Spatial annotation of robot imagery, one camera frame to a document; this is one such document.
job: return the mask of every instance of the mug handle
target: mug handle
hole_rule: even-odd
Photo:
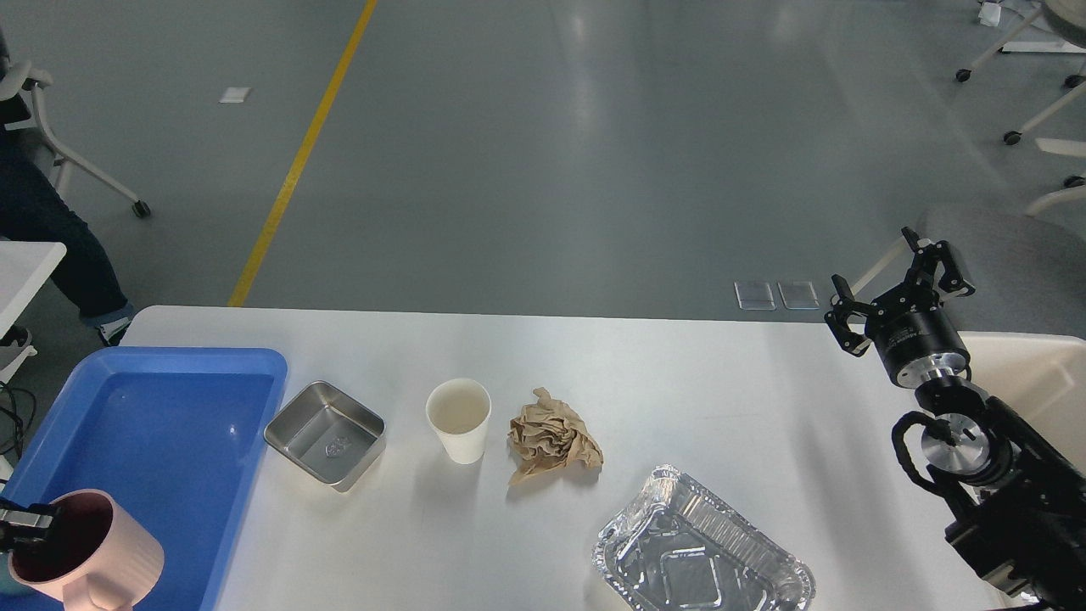
[[[113,609],[106,609],[94,604],[90,598],[90,580],[88,575],[80,575],[72,583],[64,584],[64,611],[132,611],[131,604],[123,604]]]

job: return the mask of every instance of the white desk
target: white desk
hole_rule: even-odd
[[[274,348],[285,400],[325,380],[387,422],[388,448],[346,495],[267,451],[224,611],[624,610],[590,552],[668,462],[806,562],[816,610],[998,606],[943,540],[942,500],[895,462],[889,430],[911,393],[822,326],[154,307],[124,344]],[[494,405],[470,467],[422,416],[456,377]],[[585,419],[598,479],[577,466],[507,488],[504,423],[538,386]]]
[[[63,243],[0,240],[0,335],[23,314],[64,252]]]
[[[65,250],[63,243],[56,242],[0,240],[0,336],[8,333],[26,309],[30,298],[64,257]],[[14,348],[11,354],[5,354],[0,347],[0,382],[10,381],[31,354],[36,354],[31,346],[25,346],[17,354]],[[10,475],[11,466],[0,457],[0,479],[7,480]]]

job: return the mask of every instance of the yellow floor line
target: yellow floor line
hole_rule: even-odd
[[[287,211],[287,205],[290,204],[290,198],[294,194],[294,187],[298,186],[298,179],[302,177],[305,163],[310,161],[310,153],[313,152],[313,145],[317,143],[317,136],[320,135],[320,128],[324,127],[325,119],[328,118],[328,111],[331,110],[332,102],[336,101],[336,94],[339,93],[340,85],[343,84],[343,76],[346,75],[346,68],[350,67],[351,60],[354,59],[354,52],[358,48],[362,35],[366,31],[366,26],[369,25],[369,17],[374,14],[376,7],[377,0],[366,0],[366,8],[363,9],[362,16],[358,17],[358,23],[355,24],[354,31],[351,33],[351,40],[348,41],[346,48],[343,49],[343,54],[340,55],[339,64],[336,65],[336,72],[332,73],[332,79],[328,82],[328,88],[325,89],[324,97],[320,98],[317,112],[313,115],[313,120],[310,122],[310,128],[305,131],[305,137],[302,138],[302,145],[298,148],[298,152],[294,154],[294,162],[290,164],[290,171],[287,173],[287,177],[282,181],[282,187],[279,188],[279,194],[275,198],[272,212],[268,213],[267,219],[264,220],[264,228],[261,229],[261,234],[256,238],[256,243],[253,245],[252,252],[249,253],[249,260],[245,262],[245,268],[241,270],[241,277],[238,278],[238,283],[233,285],[233,294],[230,295],[230,300],[227,302],[227,305],[231,308],[240,308],[241,305],[245,304],[249,290],[253,287],[253,280],[256,279],[256,272],[261,270],[261,264],[264,263],[264,255],[267,254],[268,246],[272,245],[272,239],[275,238],[275,232],[279,229],[279,220],[282,219],[282,215]]]

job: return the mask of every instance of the crumpled brown paper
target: crumpled brown paper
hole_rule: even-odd
[[[522,459],[509,485],[578,460],[585,469],[602,467],[604,455],[581,417],[566,403],[552,399],[546,389],[532,393],[539,400],[509,421],[509,443]]]

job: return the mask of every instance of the person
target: person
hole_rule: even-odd
[[[10,65],[0,31],[0,80]],[[29,118],[15,94],[0,101],[0,236],[18,241],[59,241],[67,252],[50,278],[79,309],[79,319],[97,330],[105,346],[116,346],[135,315],[105,249],[90,227],[70,209],[49,178],[18,145],[8,125]],[[9,331],[7,336],[21,338]]]

